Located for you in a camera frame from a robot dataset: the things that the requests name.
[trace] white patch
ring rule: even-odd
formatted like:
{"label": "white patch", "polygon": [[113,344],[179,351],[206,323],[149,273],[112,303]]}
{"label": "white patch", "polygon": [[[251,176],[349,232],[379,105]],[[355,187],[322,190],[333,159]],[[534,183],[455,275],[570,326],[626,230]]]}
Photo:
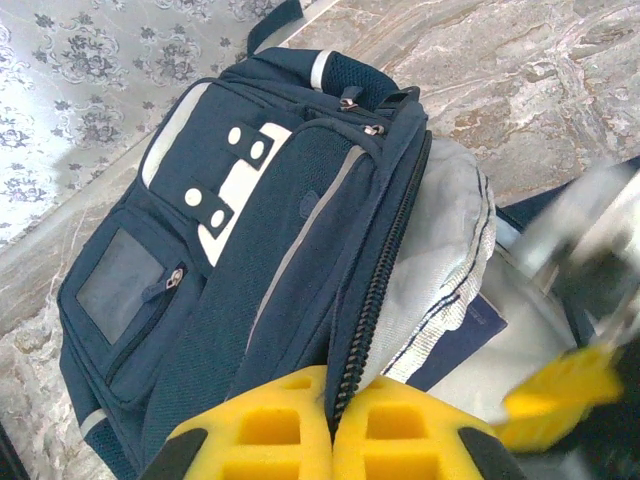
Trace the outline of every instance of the white patch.
{"label": "white patch", "polygon": [[257,141],[251,146],[251,158],[257,160],[264,153],[264,142]]}
{"label": "white patch", "polygon": [[202,192],[197,188],[190,188],[184,194],[184,202],[190,207],[197,207],[202,202]]}
{"label": "white patch", "polygon": [[231,130],[229,130],[229,136],[227,137],[227,140],[231,145],[235,145],[236,143],[238,143],[241,138],[242,130],[240,130],[240,127],[233,127]]}
{"label": "white patch", "polygon": [[266,135],[273,140],[271,150],[262,162],[260,170],[256,170],[249,165],[245,160],[238,160],[229,175],[225,179],[224,183],[220,187],[219,197],[234,211],[233,217],[229,223],[224,227],[218,238],[213,238],[213,235],[207,230],[204,225],[198,225],[198,238],[204,250],[209,263],[212,266],[216,266],[220,255],[224,250],[224,247],[229,240],[229,236],[236,225],[236,222],[242,214],[244,206],[249,201],[253,190],[258,185],[260,178],[269,167],[271,160],[276,156],[276,153],[282,148],[284,142],[287,141],[291,135],[291,131],[287,130],[275,123],[265,123],[260,129],[260,133]]}
{"label": "white patch", "polygon": [[218,228],[224,222],[224,212],[222,210],[218,210],[211,216],[211,226],[213,228]]}

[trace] backpack strap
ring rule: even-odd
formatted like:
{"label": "backpack strap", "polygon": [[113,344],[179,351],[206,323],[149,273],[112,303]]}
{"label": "backpack strap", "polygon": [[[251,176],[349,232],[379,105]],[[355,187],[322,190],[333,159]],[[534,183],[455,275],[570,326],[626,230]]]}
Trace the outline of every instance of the backpack strap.
{"label": "backpack strap", "polygon": [[285,0],[251,29],[247,38],[247,56],[251,57],[271,34],[302,18],[300,0]]}

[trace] backpack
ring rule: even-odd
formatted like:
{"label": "backpack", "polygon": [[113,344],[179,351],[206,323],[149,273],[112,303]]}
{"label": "backpack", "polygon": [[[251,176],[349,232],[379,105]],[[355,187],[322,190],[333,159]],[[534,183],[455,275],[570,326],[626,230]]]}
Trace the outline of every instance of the backpack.
{"label": "backpack", "polygon": [[182,421],[309,365],[328,365],[335,431],[460,325],[495,207],[418,99],[339,53],[271,48],[177,101],[58,295],[81,433],[118,478]]}

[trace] clear plastic window pocket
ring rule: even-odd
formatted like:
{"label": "clear plastic window pocket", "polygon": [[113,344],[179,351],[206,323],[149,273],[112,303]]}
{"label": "clear plastic window pocket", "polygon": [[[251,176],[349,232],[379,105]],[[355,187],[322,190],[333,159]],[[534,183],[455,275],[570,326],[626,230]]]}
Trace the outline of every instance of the clear plastic window pocket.
{"label": "clear plastic window pocket", "polygon": [[113,345],[144,305],[145,290],[157,284],[164,271],[142,245],[119,228],[76,298]]}
{"label": "clear plastic window pocket", "polygon": [[61,319],[83,366],[121,405],[151,388],[204,279],[186,246],[143,211],[113,212],[60,291]]}

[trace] patterned wallpaper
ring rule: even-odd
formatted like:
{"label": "patterned wallpaper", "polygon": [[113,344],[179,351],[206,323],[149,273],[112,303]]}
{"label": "patterned wallpaper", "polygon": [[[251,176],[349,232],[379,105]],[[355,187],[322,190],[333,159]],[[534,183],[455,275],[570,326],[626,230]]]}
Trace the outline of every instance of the patterned wallpaper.
{"label": "patterned wallpaper", "polygon": [[244,56],[281,0],[0,3],[0,248]]}

